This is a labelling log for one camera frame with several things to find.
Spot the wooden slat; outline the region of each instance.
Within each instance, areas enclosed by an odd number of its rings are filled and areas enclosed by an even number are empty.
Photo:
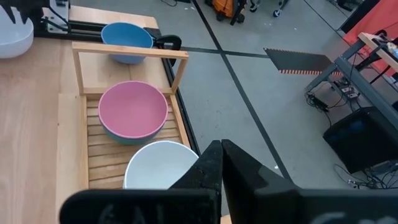
[[[124,176],[90,181],[91,189],[119,189],[123,186]]]
[[[187,59],[188,52],[182,50],[148,49],[142,47],[127,47],[109,44],[96,44],[87,42],[72,42],[73,52],[104,53],[119,55],[137,55],[145,57],[160,57]]]
[[[78,52],[72,52],[73,62],[75,64],[76,71],[76,79],[77,85],[79,87],[79,94],[83,94],[84,86],[83,86],[83,74],[81,73],[81,64],[80,64],[80,56]]]
[[[174,118],[174,114],[173,113],[168,113],[167,114],[167,121],[173,121]],[[101,125],[100,119],[97,116],[90,116],[87,118],[87,125]]]
[[[99,100],[89,100],[87,101],[88,108],[98,108],[98,104],[100,103]]]
[[[87,108],[87,116],[98,116],[98,108]]]
[[[174,119],[175,119],[175,117],[174,117],[173,113],[168,113],[167,114],[166,121],[173,121]]]
[[[170,96],[170,99],[172,103],[172,108],[174,109],[175,122],[177,123],[178,133],[181,138],[181,142],[187,147],[191,147],[187,136],[187,131],[185,130],[184,122],[182,121],[180,110],[178,109],[177,99],[174,95]]]
[[[87,98],[81,97],[80,100],[80,157],[88,158],[88,145],[87,145]],[[87,161],[79,161],[82,176],[87,180],[83,185],[88,187],[88,164]]]
[[[103,166],[127,163],[130,161],[131,157],[137,151],[124,152],[118,154],[108,154],[102,156],[92,156],[88,158],[88,167],[95,168],[95,167],[103,167]]]
[[[163,125],[163,129],[170,129],[170,128],[176,128],[177,124],[175,121],[166,121]]]
[[[88,135],[89,136],[99,135],[99,134],[105,134],[105,130],[102,127],[102,125],[88,126]]]
[[[98,103],[98,100],[87,101],[87,116],[98,116]],[[169,104],[168,112],[172,112],[173,108],[170,106],[170,101],[168,100],[167,103]]]
[[[175,128],[162,129],[154,137],[154,139],[167,139],[167,138],[173,138],[173,137],[178,137],[178,136],[179,136],[178,131]],[[89,146],[96,146],[96,145],[100,145],[100,144],[111,144],[111,143],[116,143],[116,141],[111,139],[106,134],[88,136],[88,145]]]
[[[173,95],[175,94],[175,92],[178,89],[178,85],[180,84],[182,74],[184,73],[185,66],[187,66],[187,63],[188,63],[188,59],[181,60],[180,65],[178,66],[174,81],[172,83],[172,88],[171,88]]]
[[[102,95],[108,89],[108,87],[84,87],[84,93],[90,95]],[[158,88],[158,90],[165,96],[170,96],[173,94],[171,88]]]
[[[89,170],[90,180],[103,179],[103,178],[109,178],[109,177],[117,177],[120,175],[124,175],[124,172],[127,169],[127,165],[128,165],[128,163],[106,166],[106,167],[92,168]]]
[[[87,125],[101,125],[101,122],[98,117],[89,117],[87,118]]]
[[[174,138],[167,138],[169,141],[181,142],[179,137]],[[158,141],[157,139],[153,139],[147,144]],[[107,154],[116,154],[116,153],[123,153],[123,152],[131,152],[136,151],[137,148],[140,149],[143,146],[128,146],[128,145],[120,145],[118,143],[114,144],[102,144],[96,146],[89,146],[88,147],[88,156],[100,156],[100,155],[107,155]]]

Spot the concrete floor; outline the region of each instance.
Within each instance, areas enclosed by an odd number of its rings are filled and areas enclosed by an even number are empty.
[[[79,0],[74,4],[153,16],[162,33],[179,35],[183,46],[217,49],[194,4],[179,2],[169,7],[160,0]],[[272,17],[277,1],[263,0],[256,13],[247,12],[245,22],[235,26],[217,21],[203,0],[198,4],[222,50],[265,55],[262,48],[269,47],[325,54],[334,60],[348,48],[335,29],[349,14],[326,0],[291,0],[277,19]],[[364,72],[369,80],[376,75],[374,70]],[[277,153],[299,187],[352,189],[333,170],[334,164],[342,163],[322,138],[329,127],[326,116],[305,102],[303,89],[313,78],[280,74],[268,58],[190,52],[180,91],[201,150],[213,139],[228,138],[282,175],[275,161]],[[383,79],[374,86],[389,102],[398,100]],[[317,95],[329,105],[340,99],[328,85]],[[349,113],[348,106],[335,108],[331,120]],[[228,213],[225,203],[222,213]]]

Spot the white container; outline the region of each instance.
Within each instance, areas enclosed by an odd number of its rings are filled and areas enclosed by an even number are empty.
[[[33,23],[28,18],[22,23],[21,14],[12,8],[16,23],[13,24],[0,6],[0,58],[13,58],[25,53],[33,43]]]
[[[187,146],[157,141],[144,146],[130,160],[124,174],[124,189],[165,190],[178,181],[197,161]]]

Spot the wooden tabletop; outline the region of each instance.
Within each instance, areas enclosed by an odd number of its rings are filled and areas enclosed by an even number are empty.
[[[153,17],[75,6],[70,9],[70,19],[126,21],[157,28]],[[79,117],[80,97],[70,41],[35,38],[24,55],[0,60],[2,223],[58,222],[58,208],[83,186]]]
[[[373,35],[373,34],[367,34],[367,33],[360,33],[358,37],[371,49],[376,49],[378,46],[376,43],[373,42],[373,38],[379,39],[380,37]],[[388,55],[385,51],[383,50],[378,50],[376,52],[380,58],[382,58],[388,65],[391,66],[392,69],[394,69],[396,72],[398,72],[398,63],[390,56]]]

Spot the black metal frame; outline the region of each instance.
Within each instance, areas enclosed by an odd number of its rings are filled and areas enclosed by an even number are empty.
[[[89,42],[101,42],[101,31],[106,24],[99,24],[94,22],[80,22],[80,21],[68,21],[70,25],[70,30],[67,34],[55,34],[47,32],[43,26],[36,26],[34,31],[34,37],[43,37],[43,38],[54,38],[54,39],[63,39],[63,40],[78,40],[78,41],[89,41]],[[156,47],[160,49],[164,49],[164,45],[159,44]],[[170,63],[168,58],[162,58],[162,63],[167,75],[167,79],[169,84],[171,85],[174,81],[174,71],[173,66]],[[180,90],[177,89],[176,99],[178,103],[178,107],[180,109],[182,121],[185,126],[185,130],[187,132],[188,140],[191,145],[191,149],[198,155],[200,155],[200,150],[198,147],[197,140],[193,133],[193,129],[187,114],[187,110],[185,109],[184,102],[181,97]]]

